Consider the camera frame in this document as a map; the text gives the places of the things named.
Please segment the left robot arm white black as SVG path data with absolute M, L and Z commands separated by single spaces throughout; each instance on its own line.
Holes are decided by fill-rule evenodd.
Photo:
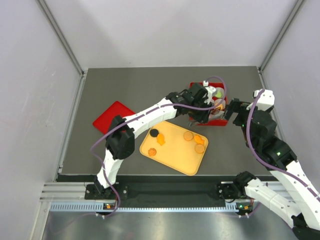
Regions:
M 211 101 L 216 91 L 208 81 L 196 82 L 189 89 L 169 93 L 158 103 L 139 113 L 125 117 L 115 116 L 103 137 L 105 156 L 100 160 L 101 169 L 94 181 L 97 194 L 105 199 L 113 194 L 113 185 L 121 164 L 135 151 L 135 140 L 141 133 L 181 115 L 189 115 L 201 124 L 207 123 L 214 108 Z

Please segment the green round cookie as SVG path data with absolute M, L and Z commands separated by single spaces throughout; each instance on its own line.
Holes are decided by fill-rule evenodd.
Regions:
M 224 94 L 223 94 L 222 92 L 218 91 L 218 92 L 216 93 L 215 97 L 216 97 L 216 98 L 222 98 L 223 95 L 224 95 Z

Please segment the red box lid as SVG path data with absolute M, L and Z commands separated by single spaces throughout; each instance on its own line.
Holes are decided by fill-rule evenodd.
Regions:
M 102 134 L 106 134 L 114 117 L 120 115 L 124 118 L 133 114 L 135 114 L 135 112 L 130 108 L 119 101 L 115 101 L 92 123 L 92 125 Z

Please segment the red cookie box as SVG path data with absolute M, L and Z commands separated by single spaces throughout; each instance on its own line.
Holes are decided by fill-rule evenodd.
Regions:
M 209 82 L 204 84 L 205 87 L 212 86 L 216 89 L 215 94 L 212 96 L 211 103 L 213 106 L 217 107 L 211 110 L 209 119 L 207 123 L 199 123 L 193 118 L 189 118 L 188 125 L 191 126 L 219 126 L 224 127 L 227 125 L 228 120 L 223 118 L 224 113 L 226 112 L 228 99 L 225 96 L 225 87 L 222 83 L 218 82 Z

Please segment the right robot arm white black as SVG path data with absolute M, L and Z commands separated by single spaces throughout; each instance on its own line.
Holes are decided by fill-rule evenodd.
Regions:
M 318 240 L 320 238 L 320 194 L 302 170 L 296 154 L 290 146 L 276 134 L 276 122 L 270 112 L 255 107 L 237 98 L 231 100 L 224 117 L 241 127 L 245 144 L 256 159 L 283 185 L 292 200 L 288 200 L 270 189 L 267 184 L 244 171 L 233 180 L 233 195 L 237 198 L 257 200 L 280 217 L 292 229 L 299 240 Z

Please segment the metal tongs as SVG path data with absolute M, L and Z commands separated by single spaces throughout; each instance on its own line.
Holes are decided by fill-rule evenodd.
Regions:
M 188 127 L 192 127 L 192 126 L 220 126 L 220 127 L 224 127 L 224 126 L 226 126 L 228 121 L 223 118 L 223 116 L 225 114 L 225 105 L 224 104 L 222 104 L 222 105 L 223 105 L 223 110 L 220 110 L 220 111 L 217 111 L 215 109 L 211 110 L 207 123 L 202 124 L 202 123 L 193 122 L 193 121 L 189 120 L 187 126 Z

